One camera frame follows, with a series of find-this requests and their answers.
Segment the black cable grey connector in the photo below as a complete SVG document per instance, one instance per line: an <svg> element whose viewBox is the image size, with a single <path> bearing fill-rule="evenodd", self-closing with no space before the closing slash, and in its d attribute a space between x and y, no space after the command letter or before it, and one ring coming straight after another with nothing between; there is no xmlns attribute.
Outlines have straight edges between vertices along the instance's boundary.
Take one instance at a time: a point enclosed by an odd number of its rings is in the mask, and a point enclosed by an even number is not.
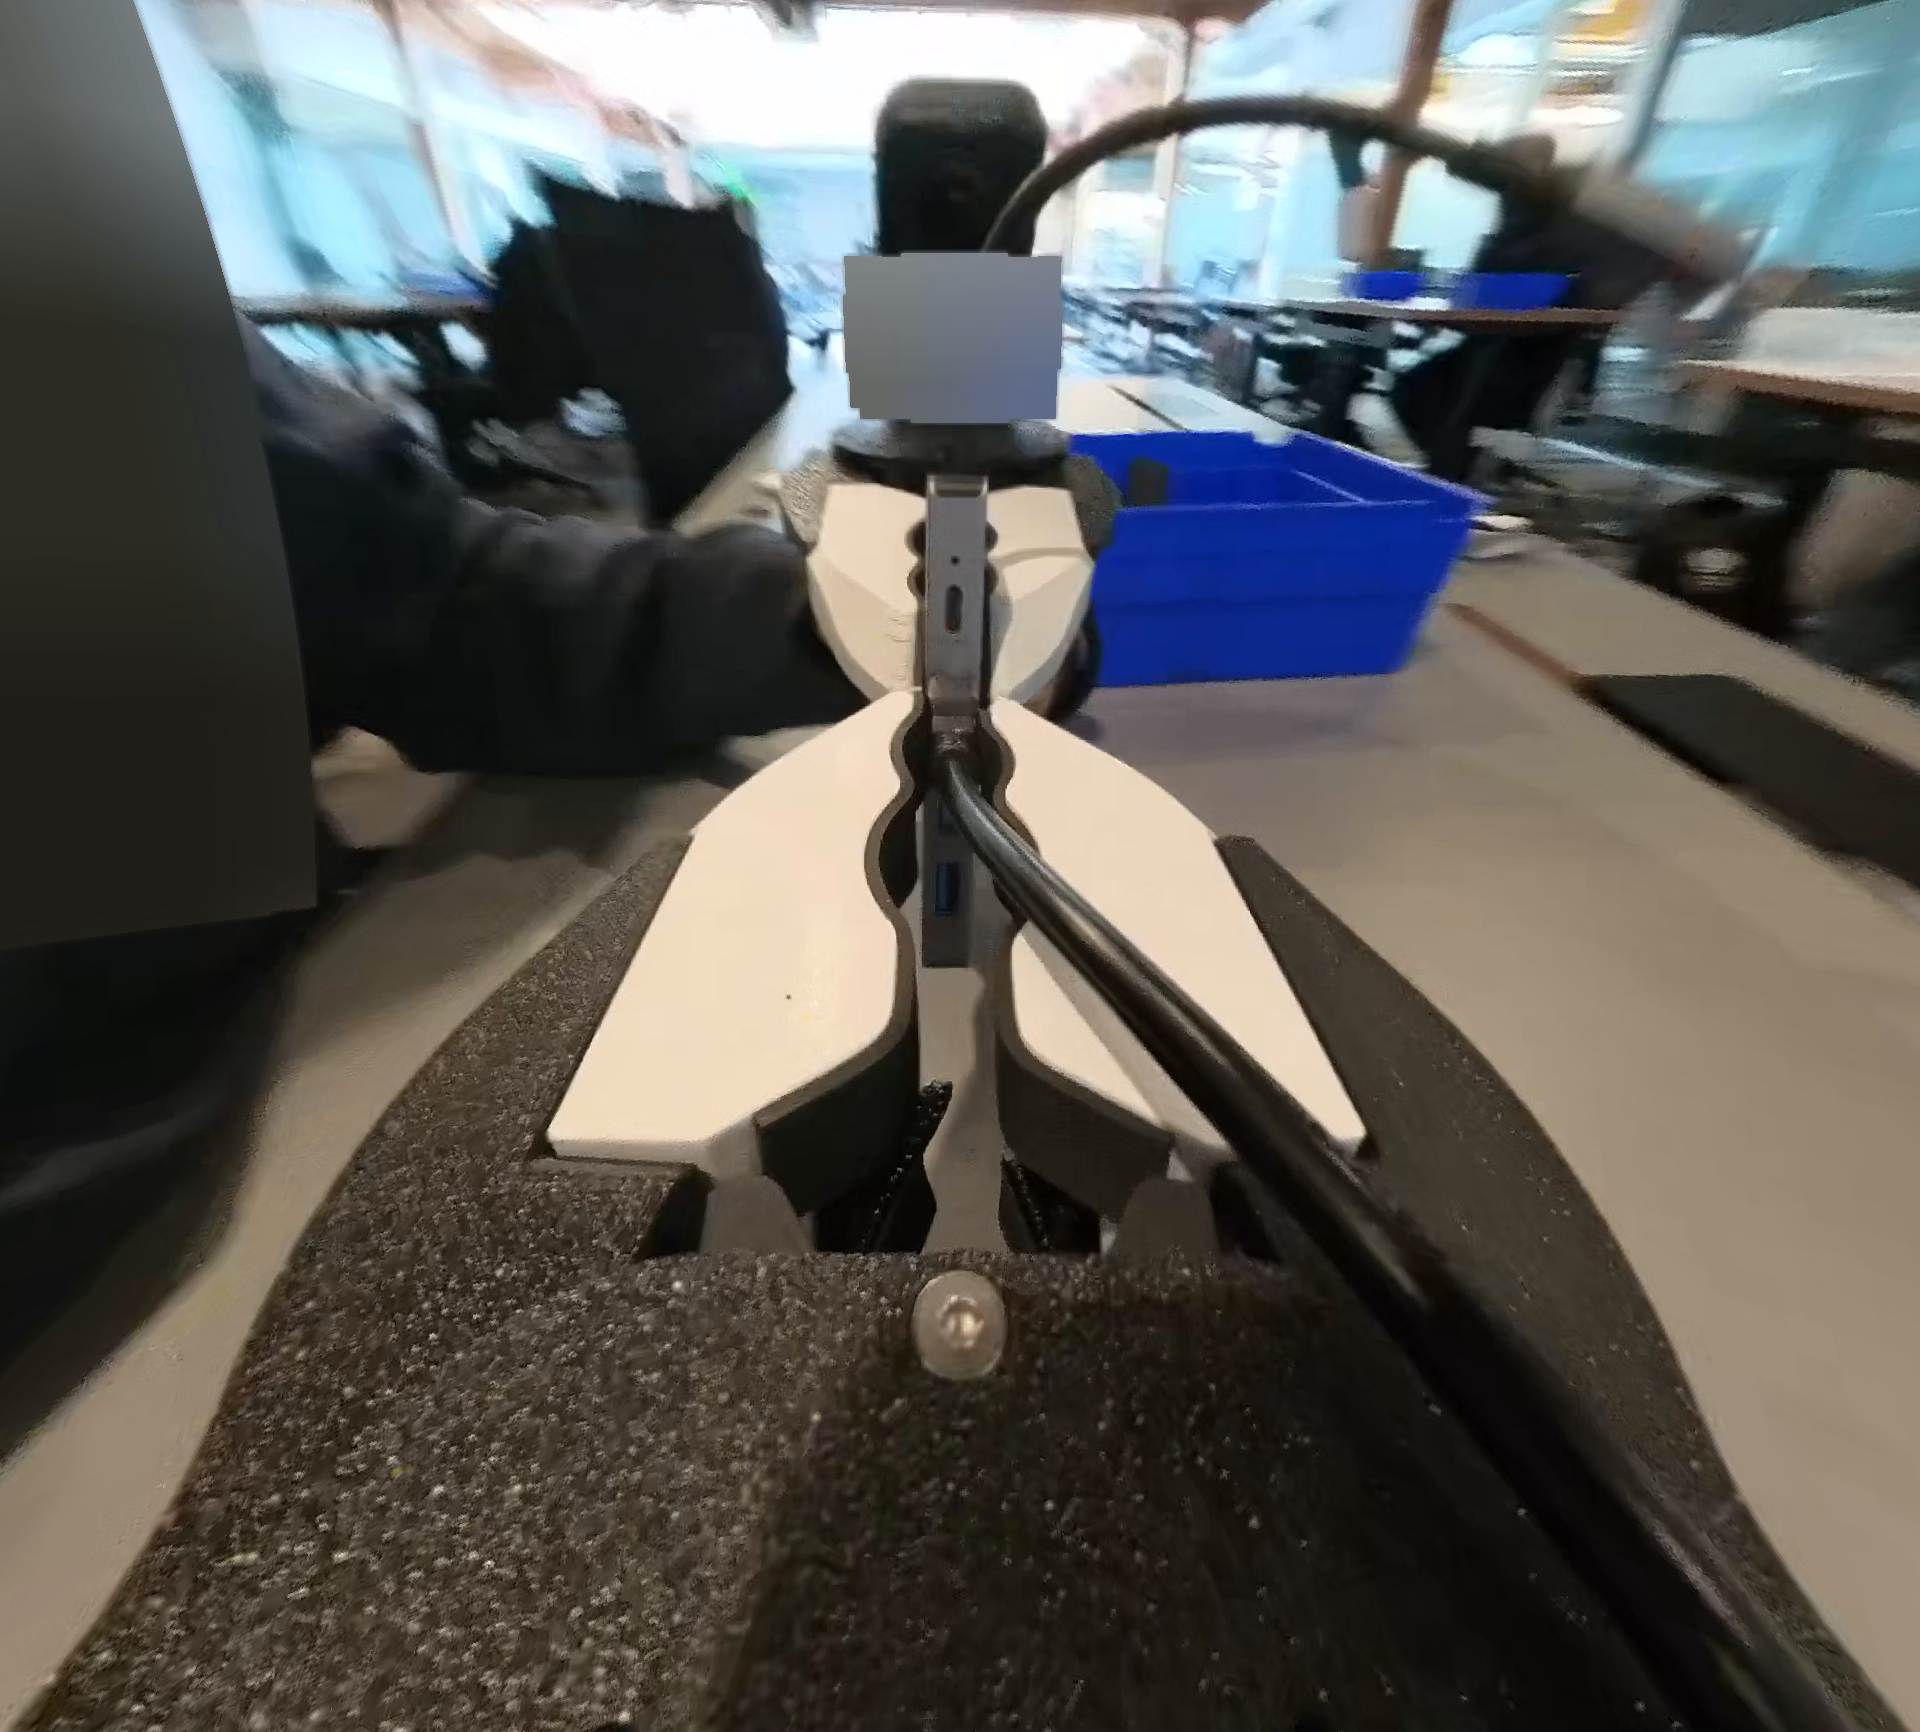
<svg viewBox="0 0 1920 1732"><path fill-rule="evenodd" d="M1546 210L1560 222L1607 233L1653 261L1658 276L1714 287L1741 280L1751 243L1703 218L1641 180L1560 163L1522 161L1508 151L1454 136L1421 119L1313 95L1230 95L1182 98L1128 112L1093 131L1028 175L980 241L1002 253L1028 233L1059 192L1110 158L1214 131L1304 131L1326 139L1383 144L1410 161L1443 167L1453 179L1506 204Z"/></svg>

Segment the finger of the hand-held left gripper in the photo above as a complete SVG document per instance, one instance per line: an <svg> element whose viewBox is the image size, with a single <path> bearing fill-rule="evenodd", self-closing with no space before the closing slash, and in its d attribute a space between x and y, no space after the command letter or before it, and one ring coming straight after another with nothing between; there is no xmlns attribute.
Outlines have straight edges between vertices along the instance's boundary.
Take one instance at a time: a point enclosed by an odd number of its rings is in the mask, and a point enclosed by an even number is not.
<svg viewBox="0 0 1920 1732"><path fill-rule="evenodd" d="M1076 503L1059 488L986 495L988 632L980 709L1040 712L1076 654L1093 603L1094 561Z"/></svg>
<svg viewBox="0 0 1920 1732"><path fill-rule="evenodd" d="M922 689L926 503L866 481L828 484L806 554L815 624L871 703Z"/></svg>

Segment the grey usb hub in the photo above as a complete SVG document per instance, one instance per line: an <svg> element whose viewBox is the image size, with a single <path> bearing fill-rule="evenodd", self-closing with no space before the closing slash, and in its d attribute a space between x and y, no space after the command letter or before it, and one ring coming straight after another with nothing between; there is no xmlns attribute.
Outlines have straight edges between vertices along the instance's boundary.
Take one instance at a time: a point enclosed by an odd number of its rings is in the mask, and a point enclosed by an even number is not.
<svg viewBox="0 0 1920 1732"><path fill-rule="evenodd" d="M972 753L993 637L990 487L935 474L925 491L922 678L926 773L921 829L922 965L972 965L976 857L948 803L948 761Z"/></svg>

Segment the wooden office table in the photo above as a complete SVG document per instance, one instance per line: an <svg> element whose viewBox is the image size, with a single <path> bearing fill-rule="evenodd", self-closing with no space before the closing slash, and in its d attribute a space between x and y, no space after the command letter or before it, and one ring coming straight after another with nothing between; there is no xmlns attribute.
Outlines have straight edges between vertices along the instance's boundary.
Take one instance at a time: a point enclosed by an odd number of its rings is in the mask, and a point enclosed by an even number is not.
<svg viewBox="0 0 1920 1732"><path fill-rule="evenodd" d="M1369 301L1218 302L1200 316L1197 381L1247 412L1358 450L1374 443L1356 403L1388 394L1399 377L1443 349L1578 349L1620 323L1617 309Z"/></svg>

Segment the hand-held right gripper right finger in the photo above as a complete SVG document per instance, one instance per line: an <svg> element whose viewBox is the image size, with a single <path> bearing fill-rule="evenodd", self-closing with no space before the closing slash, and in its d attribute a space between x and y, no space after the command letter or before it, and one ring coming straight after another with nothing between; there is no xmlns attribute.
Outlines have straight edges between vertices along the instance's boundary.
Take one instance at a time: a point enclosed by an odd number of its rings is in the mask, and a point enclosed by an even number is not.
<svg viewBox="0 0 1920 1732"><path fill-rule="evenodd" d="M1342 1148L1369 1138L1293 980L1214 834L1179 798L1014 701L988 712L998 808L1040 858ZM1230 1144L1037 929L1010 934L993 985L1002 1144L1102 1220L1166 1177L1208 1184Z"/></svg>

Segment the dark monitor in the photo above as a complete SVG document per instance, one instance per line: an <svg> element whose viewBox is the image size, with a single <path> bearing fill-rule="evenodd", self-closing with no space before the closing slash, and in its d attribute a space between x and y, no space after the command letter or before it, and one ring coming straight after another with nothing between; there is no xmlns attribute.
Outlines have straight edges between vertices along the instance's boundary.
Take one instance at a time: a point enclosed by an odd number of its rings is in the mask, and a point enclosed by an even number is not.
<svg viewBox="0 0 1920 1732"><path fill-rule="evenodd" d="M253 377L133 0L2 0L5 953L317 894Z"/></svg>

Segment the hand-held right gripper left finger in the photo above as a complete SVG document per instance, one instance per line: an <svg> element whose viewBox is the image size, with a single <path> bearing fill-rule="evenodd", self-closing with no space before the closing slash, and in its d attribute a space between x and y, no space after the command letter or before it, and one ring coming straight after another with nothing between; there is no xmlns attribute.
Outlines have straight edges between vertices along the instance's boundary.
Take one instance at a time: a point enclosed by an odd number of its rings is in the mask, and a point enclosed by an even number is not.
<svg viewBox="0 0 1920 1732"><path fill-rule="evenodd" d="M562 1166L690 1174L703 1250L865 1254L921 1137L919 961L891 844L919 808L894 690L693 831L547 1124Z"/></svg>

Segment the person's left forearm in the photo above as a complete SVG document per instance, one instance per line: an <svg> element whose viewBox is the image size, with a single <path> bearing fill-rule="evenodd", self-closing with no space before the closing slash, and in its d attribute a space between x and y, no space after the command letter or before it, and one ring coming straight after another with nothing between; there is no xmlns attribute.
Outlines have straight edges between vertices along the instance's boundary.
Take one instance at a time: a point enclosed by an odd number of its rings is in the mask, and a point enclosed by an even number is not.
<svg viewBox="0 0 1920 1732"><path fill-rule="evenodd" d="M863 712L805 551L471 496L411 424L239 321L301 643L309 746L426 775L636 778Z"/></svg>

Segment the black rectangular pad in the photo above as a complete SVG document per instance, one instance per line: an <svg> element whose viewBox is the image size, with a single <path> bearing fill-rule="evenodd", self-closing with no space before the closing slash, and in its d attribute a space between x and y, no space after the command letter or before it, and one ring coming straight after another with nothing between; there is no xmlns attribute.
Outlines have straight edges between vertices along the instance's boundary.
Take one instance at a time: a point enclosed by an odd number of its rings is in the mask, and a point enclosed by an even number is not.
<svg viewBox="0 0 1920 1732"><path fill-rule="evenodd" d="M1724 675L1599 675L1584 701L1814 851L1919 889L1919 773Z"/></svg>

